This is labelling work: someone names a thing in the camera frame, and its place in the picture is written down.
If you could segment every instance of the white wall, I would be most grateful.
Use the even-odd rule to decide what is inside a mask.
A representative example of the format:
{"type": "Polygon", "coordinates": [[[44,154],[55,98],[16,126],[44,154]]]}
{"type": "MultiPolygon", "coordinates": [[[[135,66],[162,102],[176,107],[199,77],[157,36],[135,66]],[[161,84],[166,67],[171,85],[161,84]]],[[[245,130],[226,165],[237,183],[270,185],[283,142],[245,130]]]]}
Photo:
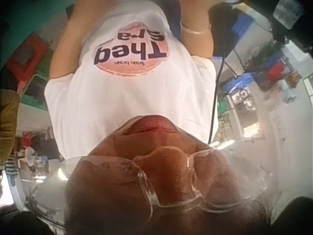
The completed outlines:
{"type": "Polygon", "coordinates": [[[51,126],[50,116],[47,111],[20,104],[18,111],[17,136],[23,132],[41,132],[51,126]]]}

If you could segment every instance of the black cable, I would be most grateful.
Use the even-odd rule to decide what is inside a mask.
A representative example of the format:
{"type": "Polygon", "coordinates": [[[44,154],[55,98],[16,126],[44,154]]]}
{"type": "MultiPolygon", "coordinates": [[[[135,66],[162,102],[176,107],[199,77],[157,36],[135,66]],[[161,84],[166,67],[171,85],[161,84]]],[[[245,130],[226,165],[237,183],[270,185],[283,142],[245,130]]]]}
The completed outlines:
{"type": "Polygon", "coordinates": [[[225,64],[227,65],[227,67],[230,69],[230,71],[236,76],[236,78],[238,77],[238,74],[236,73],[236,71],[225,61],[225,64]]]}
{"type": "Polygon", "coordinates": [[[209,144],[212,142],[214,118],[215,118],[215,107],[216,107],[216,101],[217,101],[217,90],[218,90],[218,87],[219,87],[219,81],[220,81],[220,77],[221,77],[221,74],[222,74],[222,71],[223,71],[224,63],[225,63],[225,55],[223,55],[223,57],[222,57],[221,68],[220,68],[219,74],[217,75],[217,78],[216,78],[216,86],[215,86],[214,101],[213,101],[213,110],[212,110],[212,117],[211,117],[211,128],[210,128],[209,144]]]}
{"type": "Polygon", "coordinates": [[[239,63],[240,63],[241,66],[243,67],[243,70],[245,71],[245,70],[246,70],[246,67],[244,66],[243,61],[241,60],[241,58],[240,58],[239,54],[237,53],[236,49],[234,48],[233,51],[235,52],[235,54],[236,54],[236,56],[237,56],[237,58],[238,58],[238,60],[239,60],[239,63]]]}
{"type": "Polygon", "coordinates": [[[266,32],[272,33],[272,30],[269,30],[269,29],[267,29],[267,28],[264,28],[262,25],[260,25],[260,24],[257,23],[256,21],[254,21],[254,23],[255,23],[257,26],[259,26],[261,29],[265,30],[266,32]]]}

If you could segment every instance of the mouth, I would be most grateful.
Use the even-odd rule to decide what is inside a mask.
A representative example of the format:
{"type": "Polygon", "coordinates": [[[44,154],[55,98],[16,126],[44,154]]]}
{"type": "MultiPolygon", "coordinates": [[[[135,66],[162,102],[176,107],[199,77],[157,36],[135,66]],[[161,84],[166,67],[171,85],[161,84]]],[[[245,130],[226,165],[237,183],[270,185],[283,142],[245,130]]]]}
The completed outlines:
{"type": "Polygon", "coordinates": [[[145,116],[137,120],[123,133],[124,136],[150,131],[178,132],[178,128],[162,116],[145,116]]]}

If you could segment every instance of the wire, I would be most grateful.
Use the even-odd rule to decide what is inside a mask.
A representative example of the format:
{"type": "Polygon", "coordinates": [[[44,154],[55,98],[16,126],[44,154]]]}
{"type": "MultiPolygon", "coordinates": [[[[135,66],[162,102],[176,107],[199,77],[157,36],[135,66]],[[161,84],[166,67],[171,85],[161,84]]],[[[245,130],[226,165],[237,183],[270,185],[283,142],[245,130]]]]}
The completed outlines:
{"type": "Polygon", "coordinates": [[[257,26],[259,26],[261,29],[265,30],[266,32],[272,33],[272,30],[269,30],[269,29],[267,29],[267,28],[264,28],[262,25],[260,25],[260,24],[257,23],[256,21],[254,21],[254,23],[255,23],[257,26]]]}
{"type": "Polygon", "coordinates": [[[223,57],[222,57],[222,64],[221,64],[218,76],[216,78],[216,86],[215,86],[214,101],[213,101],[213,110],[212,110],[212,117],[211,117],[211,128],[210,128],[209,144],[212,142],[212,137],[213,137],[215,107],[216,107],[216,101],[217,101],[217,90],[218,90],[218,87],[219,87],[219,81],[220,81],[220,77],[221,77],[221,74],[222,74],[222,71],[223,71],[224,64],[225,64],[225,55],[223,55],[223,57]]]}
{"type": "Polygon", "coordinates": [[[246,67],[245,67],[244,64],[243,64],[243,61],[241,60],[241,58],[240,58],[240,56],[239,56],[239,54],[237,53],[237,51],[236,51],[235,48],[233,49],[233,51],[235,52],[235,54],[236,54],[236,56],[237,56],[237,58],[238,58],[238,60],[239,60],[239,63],[240,63],[241,66],[243,67],[243,70],[246,70],[246,67]]]}

